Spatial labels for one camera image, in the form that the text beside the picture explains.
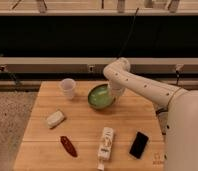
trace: wall outlet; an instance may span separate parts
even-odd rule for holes
[[[95,65],[87,65],[88,73],[95,73]]]

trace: spray bottle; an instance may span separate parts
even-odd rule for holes
[[[113,144],[114,130],[104,127],[101,142],[98,150],[98,170],[104,171],[104,162],[110,159],[111,147]]]

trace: bottle cap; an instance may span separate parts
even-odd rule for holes
[[[104,164],[103,163],[98,164],[98,170],[104,171]]]

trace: black wall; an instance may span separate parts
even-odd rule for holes
[[[0,54],[117,57],[130,16],[0,16]],[[137,16],[125,57],[198,57],[198,16]]]

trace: smartphone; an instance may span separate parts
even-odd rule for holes
[[[137,132],[136,138],[130,149],[130,154],[137,159],[140,159],[148,140],[148,136],[144,135],[141,132]]]

